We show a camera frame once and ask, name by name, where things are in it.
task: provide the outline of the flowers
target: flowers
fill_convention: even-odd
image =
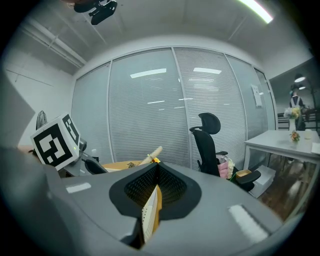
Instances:
[[[288,107],[284,110],[283,117],[289,119],[297,119],[300,116],[299,107]]]
[[[300,140],[300,135],[295,130],[290,134],[290,137],[293,142],[298,142]]]

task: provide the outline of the fan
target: fan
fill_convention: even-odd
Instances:
[[[47,116],[43,110],[41,110],[36,118],[35,129],[38,130],[40,127],[44,126],[47,123]]]

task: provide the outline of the desk leg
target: desk leg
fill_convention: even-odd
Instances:
[[[249,168],[249,162],[250,162],[250,147],[247,145],[245,146],[245,157],[244,157],[244,165],[243,165],[244,170],[247,170]]]
[[[311,170],[310,168],[310,163],[307,163],[308,165],[308,170],[307,170],[307,174],[306,175],[309,175],[309,172]],[[315,170],[314,170],[314,173],[313,173],[313,176],[311,178],[311,181],[310,181],[310,184],[308,185],[306,191],[304,192],[301,200],[298,202],[297,206],[293,209],[293,211],[290,213],[289,217],[286,219],[287,220],[290,220],[292,217],[294,217],[298,211],[300,210],[300,208],[304,205],[305,201],[309,198],[310,196],[310,192],[311,192],[311,189],[313,188],[316,180],[317,180],[317,177],[318,177],[318,173],[319,173],[319,169],[320,169],[320,162],[316,164],[315,166]]]

